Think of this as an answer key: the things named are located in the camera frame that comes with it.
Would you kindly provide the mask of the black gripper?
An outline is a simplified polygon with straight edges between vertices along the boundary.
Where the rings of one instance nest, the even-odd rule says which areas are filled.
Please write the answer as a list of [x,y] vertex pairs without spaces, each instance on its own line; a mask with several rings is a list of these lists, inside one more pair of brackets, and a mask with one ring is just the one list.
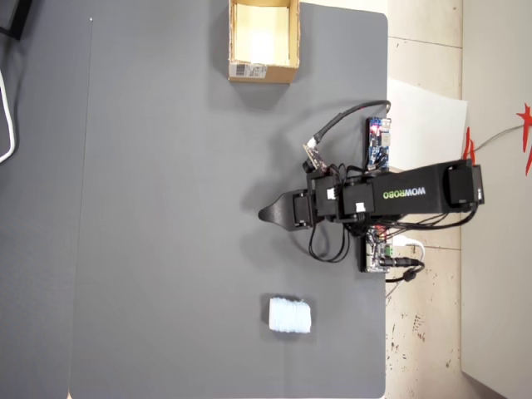
[[[284,217],[287,215],[293,215],[294,221]],[[324,220],[333,222],[337,218],[337,182],[332,175],[308,174],[304,189],[281,194],[258,216],[286,231],[309,229]]]

